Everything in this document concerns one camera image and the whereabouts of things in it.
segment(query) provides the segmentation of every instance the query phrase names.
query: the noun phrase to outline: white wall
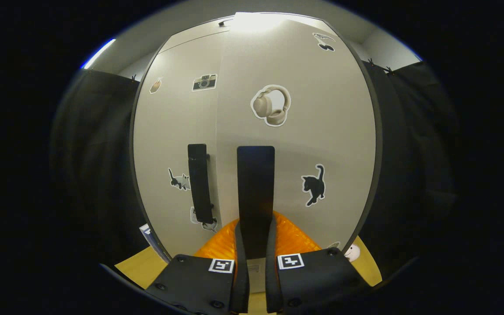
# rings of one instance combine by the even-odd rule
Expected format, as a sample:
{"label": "white wall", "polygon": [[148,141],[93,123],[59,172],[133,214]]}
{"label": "white wall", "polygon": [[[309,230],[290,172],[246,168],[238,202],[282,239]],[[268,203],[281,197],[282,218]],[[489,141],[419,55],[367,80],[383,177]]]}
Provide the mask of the white wall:
{"label": "white wall", "polygon": [[135,75],[136,81],[141,81],[141,78],[151,61],[151,58],[153,58],[154,53],[155,52],[151,52],[150,54],[140,58],[138,61],[126,66],[126,68],[120,71],[118,75],[126,78],[132,78],[132,76]]}
{"label": "white wall", "polygon": [[372,62],[383,68],[396,70],[420,61],[412,50],[379,28],[368,36],[362,46]]}
{"label": "white wall", "polygon": [[[364,61],[368,61],[368,58],[370,58],[370,56],[368,55],[368,53],[366,52],[366,50],[364,49],[364,47],[361,44],[359,44],[358,42],[352,42],[352,41],[348,41],[348,43],[351,44],[352,48],[357,52],[360,59],[362,59]],[[142,58],[140,58],[138,61],[130,64],[129,66],[126,66],[126,68],[124,68],[122,71],[120,71],[120,73],[118,75],[122,76],[122,77],[126,77],[126,78],[132,78],[132,75],[135,74],[136,81],[141,82],[141,78],[143,77],[144,72],[147,69],[149,62],[151,61],[151,58],[153,58],[154,53],[155,52],[152,52],[148,55],[145,55]]]}
{"label": "white wall", "polygon": [[93,69],[119,74],[135,60],[154,52],[171,35],[205,21],[234,15],[235,12],[285,12],[323,18],[342,36],[363,42],[376,26],[327,0],[186,0],[134,23],[103,52]]}
{"label": "white wall", "polygon": [[366,49],[362,46],[362,44],[352,41],[349,41],[348,44],[351,45],[351,47],[355,50],[355,52],[357,53],[357,55],[361,60],[368,61],[368,58],[371,57],[366,51]]}

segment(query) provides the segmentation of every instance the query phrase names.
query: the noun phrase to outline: cat sticker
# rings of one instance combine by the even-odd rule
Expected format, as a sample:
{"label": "cat sticker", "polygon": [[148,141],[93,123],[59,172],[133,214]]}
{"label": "cat sticker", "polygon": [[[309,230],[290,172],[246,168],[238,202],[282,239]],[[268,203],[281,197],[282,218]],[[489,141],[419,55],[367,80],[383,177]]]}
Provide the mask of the cat sticker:
{"label": "cat sticker", "polygon": [[150,90],[149,92],[151,94],[155,93],[156,91],[158,91],[158,88],[161,87],[161,83],[162,83],[162,77],[158,78],[154,83],[153,85],[150,87]]}
{"label": "cat sticker", "polygon": [[318,200],[324,199],[326,185],[324,184],[324,166],[316,164],[318,176],[302,176],[302,192],[310,193],[310,199],[306,202],[306,207],[314,205]]}
{"label": "cat sticker", "polygon": [[322,48],[323,50],[330,50],[331,52],[335,51],[332,46],[322,41],[323,39],[329,39],[335,42],[336,40],[334,40],[334,38],[320,33],[313,33],[312,36],[314,36],[314,38],[318,41],[318,47]]}
{"label": "cat sticker", "polygon": [[198,218],[196,217],[196,210],[194,207],[190,207],[190,222],[194,224],[202,224],[202,229],[206,231],[212,231],[213,233],[216,233],[217,230],[217,218],[213,217],[213,222],[212,223],[203,223],[199,222]]}
{"label": "cat sticker", "polygon": [[182,176],[174,177],[172,176],[170,168],[168,168],[168,174],[170,175],[171,186],[177,187],[179,190],[190,190],[190,176],[186,176],[186,174],[182,173]]}

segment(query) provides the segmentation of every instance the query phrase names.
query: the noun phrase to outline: bolt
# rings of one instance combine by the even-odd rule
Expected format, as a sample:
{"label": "bolt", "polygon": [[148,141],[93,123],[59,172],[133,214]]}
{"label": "bolt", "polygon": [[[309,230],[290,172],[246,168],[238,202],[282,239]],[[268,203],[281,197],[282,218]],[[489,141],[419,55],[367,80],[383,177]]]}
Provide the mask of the bolt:
{"label": "bolt", "polygon": [[290,307],[297,307],[301,305],[301,303],[302,303],[301,299],[296,297],[294,299],[290,299],[287,305],[289,305]]}
{"label": "bolt", "polygon": [[224,304],[222,302],[219,302],[219,301],[212,301],[211,302],[211,306],[215,307],[215,308],[222,308],[224,306]]}

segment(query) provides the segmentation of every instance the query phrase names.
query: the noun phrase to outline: black cat sticker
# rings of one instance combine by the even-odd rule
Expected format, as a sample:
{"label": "black cat sticker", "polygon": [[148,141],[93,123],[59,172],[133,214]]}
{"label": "black cat sticker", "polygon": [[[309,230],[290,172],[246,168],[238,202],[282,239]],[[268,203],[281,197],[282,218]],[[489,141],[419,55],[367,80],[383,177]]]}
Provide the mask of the black cat sticker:
{"label": "black cat sticker", "polygon": [[190,176],[182,173],[182,176],[174,177],[172,176],[172,171],[168,168],[168,174],[170,174],[170,185],[177,187],[179,190],[189,191],[190,189]]}
{"label": "black cat sticker", "polygon": [[306,202],[306,207],[314,205],[318,200],[324,199],[326,185],[324,184],[324,166],[316,164],[318,176],[302,176],[302,191],[310,193],[310,199]]}

